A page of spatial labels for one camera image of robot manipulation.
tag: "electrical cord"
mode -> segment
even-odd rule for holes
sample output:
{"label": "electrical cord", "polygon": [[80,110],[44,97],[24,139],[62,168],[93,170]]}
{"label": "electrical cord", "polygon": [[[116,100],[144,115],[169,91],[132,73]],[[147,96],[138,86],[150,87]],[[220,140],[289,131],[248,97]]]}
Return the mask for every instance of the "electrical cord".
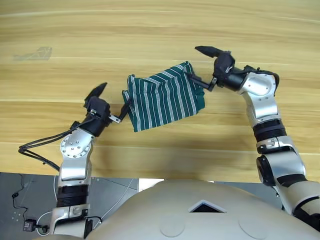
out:
{"label": "electrical cord", "polygon": [[18,152],[22,155],[25,155],[25,156],[28,156],[30,158],[33,158],[33,159],[36,159],[36,160],[39,160],[42,162],[42,164],[47,164],[49,165],[50,167],[54,168],[55,170],[57,170],[58,172],[60,171],[60,167],[55,164],[53,161],[50,161],[48,159],[46,159],[45,157],[33,152],[33,151],[30,151],[29,149],[31,148],[36,148],[36,147],[39,147],[39,146],[43,146],[43,145],[46,145],[46,144],[50,144],[50,143],[53,143],[59,139],[62,139],[66,136],[68,136],[70,133],[72,133],[74,130],[76,130],[78,127],[84,125],[84,124],[87,124],[91,121],[93,121],[94,118],[91,118],[90,120],[88,121],[85,121],[83,123],[80,123],[78,124],[77,126],[75,127],[72,127],[71,129],[69,129],[68,131],[64,131],[64,132],[61,132],[57,135],[54,135],[54,136],[48,136],[48,137],[45,137],[45,138],[41,138],[41,139],[38,139],[38,140],[35,140],[35,141],[32,141],[32,142],[28,142],[24,145],[21,145],[19,147],[19,150]]}
{"label": "electrical cord", "polygon": [[[41,219],[43,216],[45,216],[45,215],[47,215],[47,214],[50,214],[50,213],[52,213],[52,211],[47,211],[47,212],[45,212],[44,214],[42,214],[42,215],[36,220],[36,224],[39,225],[40,219]],[[36,228],[35,230],[36,230],[36,232],[37,232],[40,236],[42,236],[42,237],[47,236],[47,235],[49,235],[49,233],[50,233],[49,231],[47,231],[46,234],[41,234],[41,233],[39,232],[38,228]]]}
{"label": "electrical cord", "polygon": [[58,199],[57,199],[57,190],[56,190],[56,177],[57,177],[57,175],[55,175],[54,178],[53,178],[53,193],[54,193],[55,201],[58,201]]}
{"label": "electrical cord", "polygon": [[107,211],[102,215],[101,221],[97,222],[97,223],[94,225],[93,229],[95,229],[95,228],[98,226],[98,224],[101,224],[101,223],[102,223],[102,220],[104,219],[104,217],[105,217],[116,205],[118,205],[118,203],[120,203],[120,201],[125,197],[125,195],[126,195],[126,193],[128,192],[128,189],[129,189],[129,187],[130,187],[130,185],[131,185],[131,183],[132,183],[133,180],[134,180],[134,179],[132,178],[131,181],[130,181],[130,183],[129,183],[128,186],[126,187],[125,191],[123,192],[122,196],[119,198],[119,200],[118,200],[111,208],[109,208],[109,210],[107,210]]}
{"label": "electrical cord", "polygon": [[15,209],[24,209],[24,212],[23,212],[22,216],[23,216],[23,220],[25,221],[26,220],[25,213],[28,211],[28,208],[25,207],[25,206],[16,206],[16,204],[15,204],[15,198],[19,196],[19,192],[21,192],[23,189],[25,189],[24,181],[23,181],[24,176],[22,174],[20,174],[20,173],[18,173],[18,174],[21,177],[21,180],[20,180],[21,189],[19,189],[18,191],[14,192],[11,197],[12,197],[13,207]]}
{"label": "electrical cord", "polygon": [[87,216],[86,219],[99,219],[99,222],[102,223],[102,219],[99,216]]}

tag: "black cable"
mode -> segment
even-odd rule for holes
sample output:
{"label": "black cable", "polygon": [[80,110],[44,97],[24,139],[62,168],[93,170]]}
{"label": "black cable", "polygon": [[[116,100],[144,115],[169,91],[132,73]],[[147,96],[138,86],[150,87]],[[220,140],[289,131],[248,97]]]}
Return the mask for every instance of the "black cable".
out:
{"label": "black cable", "polygon": [[87,216],[86,219],[99,219],[100,223],[102,223],[102,218],[99,216]]}
{"label": "black cable", "polygon": [[61,132],[57,135],[54,135],[54,136],[48,136],[48,137],[45,137],[45,138],[41,138],[41,139],[38,139],[38,140],[35,140],[35,141],[32,141],[32,142],[28,142],[24,145],[21,145],[19,146],[19,150],[18,152],[22,155],[25,155],[25,156],[28,156],[30,158],[33,158],[33,159],[36,159],[36,160],[39,160],[41,161],[44,165],[47,164],[49,165],[50,167],[52,167],[53,169],[57,170],[58,172],[60,171],[60,167],[55,164],[53,161],[50,161],[48,159],[46,159],[45,157],[33,152],[33,151],[30,151],[28,149],[31,149],[31,148],[36,148],[36,147],[39,147],[39,146],[43,146],[43,145],[46,145],[46,144],[50,144],[50,143],[53,143],[59,139],[62,139],[66,136],[68,136],[70,133],[72,133],[74,130],[76,130],[78,127],[84,125],[84,124],[87,124],[91,121],[93,121],[94,118],[91,118],[90,120],[88,121],[85,121],[83,123],[80,123],[78,124],[77,126],[69,129],[68,131],[64,131],[64,132]]}
{"label": "black cable", "polygon": [[12,194],[12,196],[11,196],[12,197],[12,203],[13,203],[13,207],[15,209],[24,209],[24,212],[23,212],[22,216],[23,216],[23,220],[26,221],[25,213],[28,211],[28,208],[25,207],[25,206],[16,206],[16,204],[15,204],[15,198],[19,196],[19,192],[21,192],[23,189],[25,189],[25,186],[24,186],[24,183],[23,183],[23,178],[24,177],[22,176],[22,174],[20,174],[20,173],[18,173],[18,174],[21,177],[21,180],[20,180],[21,189],[19,189],[18,191],[14,192]]}

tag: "white stripe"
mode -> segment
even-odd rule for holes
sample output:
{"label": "white stripe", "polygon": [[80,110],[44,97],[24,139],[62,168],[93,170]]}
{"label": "white stripe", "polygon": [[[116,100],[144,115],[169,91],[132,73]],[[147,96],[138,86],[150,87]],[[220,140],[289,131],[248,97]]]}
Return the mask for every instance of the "white stripe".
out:
{"label": "white stripe", "polygon": [[167,93],[167,101],[168,101],[168,106],[169,106],[169,112],[170,112],[170,118],[171,118],[171,122],[174,122],[175,121],[175,117],[174,117],[174,111],[172,110],[172,104],[171,104],[171,99],[170,99],[170,90],[169,90],[169,87],[168,87],[168,80],[165,80],[164,78],[156,75],[158,78],[164,80],[164,87],[165,87],[165,90],[166,90],[166,93]]}
{"label": "white stripe", "polygon": [[165,104],[165,94],[164,94],[164,91],[162,90],[162,87],[160,87],[160,90],[161,90],[162,95],[163,95],[163,99],[162,100],[163,100],[165,120],[166,120],[166,123],[168,123],[167,110],[166,110],[166,104]]}
{"label": "white stripe", "polygon": [[149,99],[148,99],[148,95],[147,95],[147,83],[144,82],[143,84],[143,94],[144,94],[144,99],[145,99],[145,106],[146,106],[146,114],[148,115],[148,119],[149,119],[149,128],[153,128],[152,125],[152,119],[151,119],[151,114],[150,114],[150,109],[149,109]]}
{"label": "white stripe", "polygon": [[161,107],[160,107],[160,96],[159,96],[159,82],[156,81],[156,80],[153,80],[152,78],[150,77],[146,77],[145,78],[146,80],[149,80],[150,82],[156,84],[156,87],[155,87],[155,96],[156,96],[156,104],[158,106],[158,113],[159,113],[159,120],[160,120],[160,126],[164,125],[164,121],[163,121],[163,118],[162,118],[162,112],[161,112]]}
{"label": "white stripe", "polygon": [[139,93],[139,97],[140,97],[140,107],[141,107],[141,112],[142,112],[142,117],[143,117],[143,124],[144,124],[144,129],[143,130],[146,130],[146,120],[145,120],[145,113],[144,113],[144,105],[142,104],[142,97],[141,97],[141,91],[140,91],[140,80],[138,82],[138,86],[139,86],[139,89],[138,89],[138,93]]}
{"label": "white stripe", "polygon": [[188,81],[188,77],[185,73],[185,68],[183,68],[183,75],[185,77],[185,80],[186,80],[186,86],[188,88],[188,92],[189,92],[189,96],[190,96],[190,100],[191,100],[191,105],[192,105],[192,109],[193,109],[193,114],[196,115],[197,114],[197,108],[196,108],[196,103],[195,103],[195,100],[194,100],[194,97],[192,96],[192,91],[191,91],[191,87],[190,87],[190,83]]}
{"label": "white stripe", "polygon": [[181,70],[183,70],[183,69],[184,69],[184,67],[183,67],[183,66],[181,66],[180,64],[179,64],[179,65],[176,65],[175,67],[177,67],[177,68],[179,68],[179,69],[181,69]]}
{"label": "white stripe", "polygon": [[178,78],[176,76],[174,77],[174,82],[175,82],[176,88],[178,89],[178,94],[177,95],[178,95],[178,100],[179,100],[179,104],[180,104],[180,110],[181,110],[182,118],[184,119],[186,117],[186,113],[185,113],[184,105],[183,105],[182,98],[181,98],[180,85],[179,85],[179,82],[178,82]]}
{"label": "white stripe", "polygon": [[[171,70],[174,71],[176,74],[178,74],[178,75],[181,76],[181,74],[180,74],[179,72],[177,72],[177,71],[175,71],[175,70],[173,70],[173,69],[171,69]],[[185,88],[184,88],[183,83],[182,83],[181,89],[183,90],[183,95],[184,95],[184,99],[185,99],[186,109],[188,110],[188,114],[189,114],[189,116],[190,116],[190,111],[189,111],[189,108],[188,108],[188,101],[187,101],[186,91],[185,91]]]}
{"label": "white stripe", "polygon": [[174,82],[175,82],[175,85],[176,85],[176,88],[178,91],[177,95],[178,95],[178,100],[179,100],[179,104],[180,104],[179,106],[180,106],[180,110],[181,110],[181,115],[182,115],[182,118],[184,119],[186,117],[186,113],[185,113],[184,105],[183,105],[182,98],[181,98],[181,92],[180,92],[181,88],[180,88],[180,84],[178,82],[178,78],[177,78],[177,76],[173,76],[168,72],[167,72],[167,74],[168,74],[168,76],[171,76],[174,78]]}
{"label": "white stripe", "polygon": [[[174,76],[172,76],[170,73],[168,73],[168,72],[166,72],[166,71],[163,71],[163,72],[161,72],[162,74],[164,74],[164,75],[166,75],[167,77],[169,77],[169,78],[172,78],[172,79],[175,79],[175,77]],[[172,80],[170,80],[170,84],[171,84],[171,87],[172,87],[172,91],[173,91],[173,101],[174,101],[174,106],[175,106],[175,111],[176,111],[176,117],[178,118],[177,120],[179,120],[179,114],[178,114],[178,109],[177,109],[177,103],[176,103],[176,98],[175,98],[175,88],[174,88],[174,86],[173,86],[173,84],[172,84]]]}
{"label": "white stripe", "polygon": [[140,132],[140,116],[139,116],[139,110],[138,110],[138,102],[137,102],[137,94],[136,94],[136,85],[133,76],[131,75],[131,82],[132,82],[132,91],[133,91],[133,102],[134,102],[134,109],[135,109],[135,115],[136,115],[136,123],[137,123],[137,131]]}
{"label": "white stripe", "polygon": [[[190,73],[192,73],[192,69],[191,69],[190,64],[188,63],[186,66],[189,67]],[[194,81],[190,80],[190,82],[193,84],[194,90],[196,90],[197,87],[196,87]],[[196,92],[194,92],[194,96],[195,96],[195,100],[198,102],[198,96],[197,96]]]}
{"label": "white stripe", "polygon": [[152,109],[153,109],[153,116],[154,116],[154,126],[157,127],[157,118],[156,118],[156,111],[155,111],[155,107],[154,107],[154,97],[153,94],[151,94],[151,102],[152,102]]}

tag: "striped fabric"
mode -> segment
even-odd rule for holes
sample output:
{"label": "striped fabric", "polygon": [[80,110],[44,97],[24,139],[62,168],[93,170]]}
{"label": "striped fabric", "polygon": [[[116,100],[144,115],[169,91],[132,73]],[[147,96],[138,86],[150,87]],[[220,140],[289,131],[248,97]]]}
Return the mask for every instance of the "striped fabric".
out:
{"label": "striped fabric", "polygon": [[128,77],[124,101],[130,99],[129,117],[135,132],[196,115],[205,107],[204,90],[188,79],[192,66],[183,62],[156,75]]}

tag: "black robot arm segment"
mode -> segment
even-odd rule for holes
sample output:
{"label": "black robot arm segment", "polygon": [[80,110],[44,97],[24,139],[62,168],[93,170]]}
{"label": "black robot arm segment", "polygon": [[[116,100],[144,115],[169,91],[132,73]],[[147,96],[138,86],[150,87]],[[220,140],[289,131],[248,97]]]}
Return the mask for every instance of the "black robot arm segment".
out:
{"label": "black robot arm segment", "polygon": [[214,71],[210,83],[194,73],[190,78],[212,91],[215,85],[226,87],[243,96],[260,157],[259,178],[279,194],[285,210],[320,231],[320,183],[306,179],[305,165],[286,129],[275,100],[279,76],[251,66],[235,67],[231,52],[210,46],[195,49],[213,58]]}

